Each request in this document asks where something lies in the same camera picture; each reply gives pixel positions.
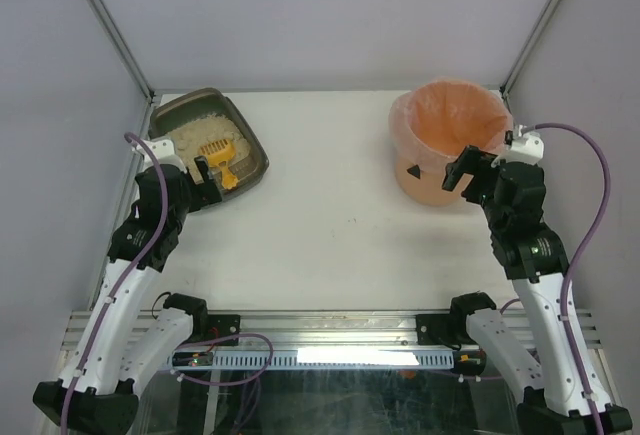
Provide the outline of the yellow litter scoop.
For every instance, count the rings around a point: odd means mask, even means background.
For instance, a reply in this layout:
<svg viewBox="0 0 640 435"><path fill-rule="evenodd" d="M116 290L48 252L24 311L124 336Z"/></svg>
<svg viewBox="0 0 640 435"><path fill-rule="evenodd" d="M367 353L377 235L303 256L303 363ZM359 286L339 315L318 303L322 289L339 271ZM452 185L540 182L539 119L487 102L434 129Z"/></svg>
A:
<svg viewBox="0 0 640 435"><path fill-rule="evenodd" d="M236 155L236 149L231 139L220 139L202 145L198 154L204 156L210 167L217 168L221 173L221 183L224 189L234 189L239 182L232 173L230 164Z"/></svg>

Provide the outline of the orange trash bin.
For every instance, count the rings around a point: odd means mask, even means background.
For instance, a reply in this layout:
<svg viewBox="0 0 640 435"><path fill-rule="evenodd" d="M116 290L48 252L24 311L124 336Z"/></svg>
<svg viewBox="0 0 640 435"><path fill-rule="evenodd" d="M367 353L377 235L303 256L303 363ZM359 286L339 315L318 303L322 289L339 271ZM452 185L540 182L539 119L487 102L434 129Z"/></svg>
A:
<svg viewBox="0 0 640 435"><path fill-rule="evenodd" d="M451 150L437 150L429 147L394 149L394 174L400 188L412 200L433 207L444 207L457 202L472 180L463 174L452 191L442 188L446 167L454 162L465 145Z"/></svg>

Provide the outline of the grey plastic litter box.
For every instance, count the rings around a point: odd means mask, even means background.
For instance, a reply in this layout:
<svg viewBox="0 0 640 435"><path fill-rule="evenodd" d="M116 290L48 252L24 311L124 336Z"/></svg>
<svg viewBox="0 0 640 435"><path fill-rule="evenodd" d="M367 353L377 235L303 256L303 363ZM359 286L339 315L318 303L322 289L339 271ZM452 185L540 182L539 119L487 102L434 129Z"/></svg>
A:
<svg viewBox="0 0 640 435"><path fill-rule="evenodd" d="M224 189L221 183L221 173L217 168L210 167L223 197L223 202L235 198L257 185L269 167L268 156L254 131L245 120L230 98L214 88L203 88L182 95L156 108L151 115L149 137L160 139L168 137L168 133L187 122L202 118L209 113L224 115L234 122L241 134L248 140L250 154L243 160L233 163L230 169L238 179L238 185L231 190ZM195 181L200 181L200 175L192 171Z"/></svg>

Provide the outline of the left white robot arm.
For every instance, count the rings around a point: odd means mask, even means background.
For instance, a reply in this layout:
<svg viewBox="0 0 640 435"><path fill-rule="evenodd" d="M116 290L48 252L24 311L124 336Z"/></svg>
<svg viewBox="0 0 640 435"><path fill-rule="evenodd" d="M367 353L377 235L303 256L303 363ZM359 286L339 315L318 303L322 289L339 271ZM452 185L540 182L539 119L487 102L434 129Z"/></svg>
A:
<svg viewBox="0 0 640 435"><path fill-rule="evenodd" d="M138 173L139 197L114 232L102 287L74 354L57 380L37 385L34 404L62 431L126 434L147 385L175 349L208 332L205 300L169 296L136 342L130 335L147 290L177 247L191 203L174 156Z"/></svg>

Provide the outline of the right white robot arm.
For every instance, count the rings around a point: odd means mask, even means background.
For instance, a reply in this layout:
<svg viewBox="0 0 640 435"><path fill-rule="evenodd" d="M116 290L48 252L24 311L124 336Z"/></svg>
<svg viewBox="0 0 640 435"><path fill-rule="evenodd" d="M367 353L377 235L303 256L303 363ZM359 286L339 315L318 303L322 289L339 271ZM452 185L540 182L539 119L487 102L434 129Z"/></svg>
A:
<svg viewBox="0 0 640 435"><path fill-rule="evenodd" d="M479 205L495 258L524 308L535 350L529 352L484 293L451 302L450 326L476 342L509 386L524 434L621 434L633 427L629 411L603 388L569 295L569 268L559 236L543 221L544 171L536 164L501 161L475 146L446 167L443 189L471 177L463 198Z"/></svg>

